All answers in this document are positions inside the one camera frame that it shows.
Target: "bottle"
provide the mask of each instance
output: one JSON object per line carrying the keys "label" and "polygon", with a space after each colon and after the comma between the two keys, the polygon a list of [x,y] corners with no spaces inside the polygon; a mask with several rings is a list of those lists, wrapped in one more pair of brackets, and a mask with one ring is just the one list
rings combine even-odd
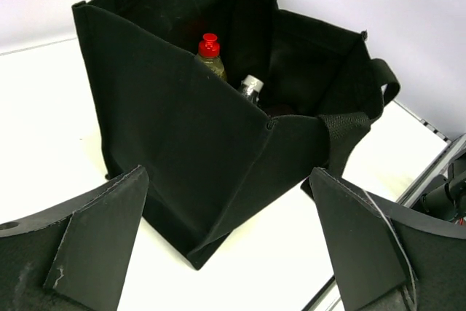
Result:
{"label": "bottle", "polygon": [[196,58],[226,82],[226,72],[220,59],[220,44],[217,42],[217,36],[206,33],[202,38],[204,40],[199,43],[199,52]]}
{"label": "bottle", "polygon": [[261,92],[264,83],[254,76],[248,75],[245,80],[241,82],[238,92],[247,98],[250,102],[257,105],[259,101],[259,93]]}

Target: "canvas bag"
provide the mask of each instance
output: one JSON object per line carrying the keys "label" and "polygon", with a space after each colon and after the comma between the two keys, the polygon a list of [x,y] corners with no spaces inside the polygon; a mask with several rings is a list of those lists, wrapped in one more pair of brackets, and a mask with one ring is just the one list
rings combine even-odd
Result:
{"label": "canvas bag", "polygon": [[[143,215],[196,269],[313,167],[340,174],[400,89],[366,32],[277,0],[92,0],[73,14],[108,174],[147,169]],[[207,32],[228,84],[194,58]],[[243,98],[248,74],[265,84],[263,109],[296,113]]]}

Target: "bag handle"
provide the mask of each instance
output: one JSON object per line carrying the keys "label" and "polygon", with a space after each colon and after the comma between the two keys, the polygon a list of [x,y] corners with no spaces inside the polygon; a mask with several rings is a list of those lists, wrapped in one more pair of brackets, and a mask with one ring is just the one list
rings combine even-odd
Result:
{"label": "bag handle", "polygon": [[[334,176],[341,176],[352,150],[371,130],[372,121],[364,112],[324,114],[317,118],[328,131],[328,172]],[[314,199],[309,177],[301,184],[301,189]]]}
{"label": "bag handle", "polygon": [[[380,58],[371,60],[371,68],[373,70],[373,77],[376,80],[376,86],[386,86],[383,93],[384,106],[386,106],[400,92],[400,83],[384,60]],[[328,171],[332,175],[341,176],[352,150],[371,130],[372,123],[378,117],[369,119],[368,115],[364,112],[324,114],[317,117],[322,120],[328,130]],[[309,178],[304,180],[301,189],[313,198]]]}
{"label": "bag handle", "polygon": [[400,92],[400,82],[396,79],[395,74],[392,72],[387,63],[381,58],[374,58],[371,62],[372,69],[375,70],[374,77],[377,85],[383,87],[386,85],[384,91],[384,105],[388,105]]}

